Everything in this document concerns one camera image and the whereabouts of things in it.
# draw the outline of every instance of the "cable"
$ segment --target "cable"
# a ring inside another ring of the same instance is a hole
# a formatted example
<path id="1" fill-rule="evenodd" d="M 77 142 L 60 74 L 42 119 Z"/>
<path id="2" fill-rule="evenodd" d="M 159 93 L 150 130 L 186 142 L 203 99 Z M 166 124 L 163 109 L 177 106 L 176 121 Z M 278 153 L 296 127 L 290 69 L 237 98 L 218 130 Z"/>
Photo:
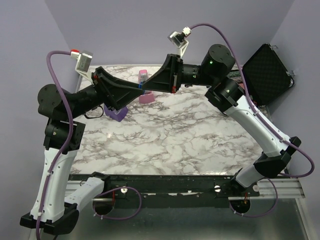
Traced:
<path id="1" fill-rule="evenodd" d="M 241 75 L 241 78 L 242 78 L 242 81 L 243 81 L 243 86 L 244 86 L 244 91 L 245 91 L 245 97 L 246 97 L 246 100 L 248 102 L 248 104 L 250 105 L 251 109 L 253 110 L 253 112 L 256 114 L 256 116 L 258 117 L 258 119 L 263 123 L 264 126 L 266 126 L 279 140 L 280 142 L 284 142 L 285 144 L 287 144 L 288 146 L 292 147 L 293 149 L 295 149 L 296 151 L 300 152 L 303 156 L 305 156 L 308 161 L 310 162 L 311 164 L 311 168 L 310 170 L 307 172 L 307 173 L 304 173 L 304 174 L 301 174 L 301 175 L 290 175 L 290 174 L 286 174 L 286 173 L 280 173 L 282 176 L 286 176 L 286 177 L 291 177 L 291 178 L 303 178 L 303 177 L 307 177 L 309 176 L 310 174 L 312 174 L 315 170 L 315 163 L 314 161 L 311 159 L 311 157 L 306 153 L 304 152 L 302 149 L 300 149 L 299 147 L 293 145 L 291 142 L 287 141 L 287 140 L 284 140 L 278 133 L 276 130 L 274 130 L 272 128 L 272 126 L 270 126 L 265 120 L 264 118 L 260 115 L 260 113 L 256 110 L 256 106 L 252 103 L 251 99 L 250 99 L 250 95 L 249 95 L 249 91 L 248 91 L 248 87 L 247 87 L 247 83 L 246 83 L 246 80 L 245 80 L 245 76 L 244 76 L 244 73 L 242 71 L 242 68 L 236 58 L 236 55 L 235 55 L 235 52 L 233 50 L 233 48 L 231 47 L 229 41 L 227 40 L 226 36 L 221 32 L 221 30 L 219 28 L 217 28 L 216 26 L 210 24 L 210 23 L 198 23 L 198 24 L 195 24 L 193 26 L 190 27 L 190 29 L 194 29 L 196 27 L 199 27 L 199 26 L 207 26 L 207 27 L 210 27 L 214 30 L 216 30 L 220 36 L 223 38 L 223 40 L 225 41 L 226 45 L 228 46 L 228 48 L 230 49 L 230 52 L 232 53 L 234 59 L 235 59 L 235 62 L 236 62 L 236 65 L 238 67 L 238 70 L 240 72 L 240 75 Z"/>
<path id="2" fill-rule="evenodd" d="M 265 215 L 268 215 L 269 213 L 271 213 L 273 210 L 275 210 L 277 204 L 278 204 L 278 200 L 279 200 L 279 197 L 278 197 L 278 191 L 277 191 L 277 188 L 276 188 L 276 185 L 269 179 L 269 178 L 265 178 L 267 179 L 273 186 L 274 188 L 274 192 L 275 192 L 275 201 L 274 201 L 274 204 L 273 206 L 268 210 L 266 211 L 265 213 L 262 213 L 262 214 L 258 214 L 258 215 L 244 215 L 243 213 L 239 213 L 237 212 L 236 210 L 234 210 L 234 208 L 232 207 L 231 203 L 229 203 L 229 207 L 231 208 L 231 210 L 233 211 L 234 214 L 237 214 L 241 217 L 245 217 L 245 218 L 259 218 L 259 217 L 263 217 Z"/>
<path id="3" fill-rule="evenodd" d="M 94 108 L 94 109 L 92 109 L 92 110 L 95 110 L 95 109 L 97 109 L 97 108 L 101 108 L 101 109 L 102 109 L 102 113 L 101 113 L 100 116 L 88 116 L 88 115 L 85 113 L 85 114 L 84 114 L 84 117 L 85 117 L 86 119 L 99 119 L 99 118 L 101 118 L 101 117 L 104 115 L 104 113 L 105 113 L 104 108 L 100 105 L 100 106 L 97 106 L 96 108 Z"/>
<path id="4" fill-rule="evenodd" d="M 142 198 L 141 198 L 141 194 L 140 192 L 138 192 L 137 189 L 133 188 L 133 187 L 130 187 L 130 186 L 120 186 L 120 187 L 117 187 L 117 188 L 114 188 L 114 189 L 111 189 L 109 191 L 106 191 L 106 192 L 103 192 L 99 195 L 97 195 L 97 197 L 101 197 L 101 196 L 104 196 L 106 194 L 109 194 L 109 193 L 112 193 L 114 191 L 117 191 L 117 190 L 120 190 L 120 189 L 130 189 L 130 190 L 133 190 L 135 191 L 137 194 L 138 194 L 138 197 L 139 197 L 139 207 L 137 208 L 137 210 L 130 216 L 125 216 L 125 217 L 111 217 L 111 216 L 106 216 L 106 215 L 99 215 L 97 214 L 96 212 L 96 208 L 95 206 L 93 205 L 93 210 L 94 210 L 94 217 L 95 216 L 99 216 L 101 219 L 110 219 L 110 220 L 127 220 L 127 219 L 130 219 L 130 218 L 133 218 L 135 215 L 137 215 L 140 210 L 141 210 L 141 206 L 142 206 Z"/>
<path id="5" fill-rule="evenodd" d="M 55 157 L 53 158 L 52 160 L 52 163 L 49 167 L 49 170 L 48 170 L 48 175 L 46 176 L 45 178 L 45 181 L 44 181 L 44 185 L 43 185 L 43 190 L 42 190 L 42 195 L 41 195 L 41 200 L 40 200 L 40 205 L 39 205 L 39 214 L 38 214 L 38 217 L 36 219 L 36 225 L 35 225 L 35 235 L 36 235 L 36 239 L 37 240 L 41 240 L 40 238 L 40 223 L 41 223 L 41 214 L 44 210 L 44 203 L 45 203 L 45 200 L 46 200 L 46 194 L 47 194 L 47 189 L 48 189 L 48 185 L 49 185 L 49 180 L 50 180 L 50 177 L 51 177 L 51 172 L 52 170 L 54 169 L 55 167 L 55 164 L 59 158 L 59 156 L 61 155 L 61 153 L 65 150 L 65 148 L 68 146 L 70 140 L 71 140 L 71 137 L 72 137 L 72 134 L 73 134 L 73 127 L 74 127 L 74 120 L 73 120 L 73 117 L 72 117 L 72 112 L 71 112 L 71 109 L 70 109 L 70 106 L 69 106 L 69 103 L 68 103 L 68 100 L 65 96 L 65 93 L 62 89 L 62 87 L 60 86 L 60 83 L 57 79 L 57 76 L 54 72 L 54 69 L 52 67 L 52 64 L 51 64 L 51 56 L 52 55 L 56 55 L 56 54 L 61 54 L 61 55 L 70 55 L 71 53 L 69 51 L 51 51 L 47 54 L 46 56 L 46 64 L 48 66 L 48 70 L 50 72 L 50 75 L 54 81 L 54 84 L 56 85 L 56 89 L 58 90 L 60 96 L 61 96 L 61 99 L 62 99 L 62 102 L 64 104 L 64 107 L 65 107 L 65 110 L 66 110 L 66 113 L 68 115 L 68 120 L 69 120 L 69 132 L 68 132 L 68 136 L 64 142 L 64 144 L 62 145 L 62 147 L 59 149 L 59 151 L 57 152 L 57 154 L 55 155 Z"/>

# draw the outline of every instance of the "purple block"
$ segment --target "purple block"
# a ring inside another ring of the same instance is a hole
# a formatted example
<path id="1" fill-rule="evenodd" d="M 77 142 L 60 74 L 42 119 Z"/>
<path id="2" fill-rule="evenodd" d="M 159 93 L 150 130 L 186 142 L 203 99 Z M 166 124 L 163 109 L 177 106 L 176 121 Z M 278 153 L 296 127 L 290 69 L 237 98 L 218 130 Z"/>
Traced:
<path id="1" fill-rule="evenodd" d="M 128 108 L 127 106 L 121 108 L 120 110 L 109 110 L 106 105 L 103 106 L 104 108 L 104 112 L 105 112 L 105 115 L 107 115 L 108 117 L 112 118 L 113 120 L 116 120 L 118 122 L 121 122 L 125 116 L 127 115 L 128 113 Z"/>

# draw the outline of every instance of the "marble surface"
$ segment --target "marble surface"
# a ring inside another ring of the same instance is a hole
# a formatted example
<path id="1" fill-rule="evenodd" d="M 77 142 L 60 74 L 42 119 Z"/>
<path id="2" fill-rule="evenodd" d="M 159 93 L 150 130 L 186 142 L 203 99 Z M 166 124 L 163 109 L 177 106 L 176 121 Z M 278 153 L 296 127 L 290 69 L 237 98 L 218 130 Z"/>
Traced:
<path id="1" fill-rule="evenodd" d="M 139 70 L 160 66 L 106 66 L 115 77 L 137 82 Z M 90 82 L 83 80 L 81 89 Z M 176 94 L 155 92 L 155 102 L 135 99 L 122 122 L 107 116 L 86 124 L 71 173 L 150 175 L 233 175 L 255 161 L 262 149 L 232 118 L 212 106 L 203 86 Z M 89 113 L 99 116 L 98 108 Z"/>

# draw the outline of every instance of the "silver floor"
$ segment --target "silver floor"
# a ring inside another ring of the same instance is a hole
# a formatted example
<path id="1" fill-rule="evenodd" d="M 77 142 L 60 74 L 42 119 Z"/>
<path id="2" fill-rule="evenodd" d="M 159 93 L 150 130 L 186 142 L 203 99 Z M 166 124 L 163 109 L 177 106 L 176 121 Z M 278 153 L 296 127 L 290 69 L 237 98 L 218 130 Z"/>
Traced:
<path id="1" fill-rule="evenodd" d="M 251 201 L 248 214 L 268 210 L 273 199 Z M 134 211 L 117 210 L 126 216 Z M 43 240 L 53 236 L 44 234 Z M 88 205 L 72 233 L 57 240 L 307 240 L 295 199 L 280 199 L 271 214 L 245 218 L 228 208 L 142 209 L 132 219 L 101 220 Z"/>

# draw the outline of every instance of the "black case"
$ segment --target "black case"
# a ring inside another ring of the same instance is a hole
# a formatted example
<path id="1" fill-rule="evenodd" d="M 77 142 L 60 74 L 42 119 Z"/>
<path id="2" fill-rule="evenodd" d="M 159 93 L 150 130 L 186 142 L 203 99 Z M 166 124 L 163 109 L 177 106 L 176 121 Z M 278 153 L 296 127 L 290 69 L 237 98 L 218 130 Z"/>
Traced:
<path id="1" fill-rule="evenodd" d="M 271 103 L 295 84 L 269 43 L 255 52 L 242 71 L 249 94 L 257 106 Z"/>

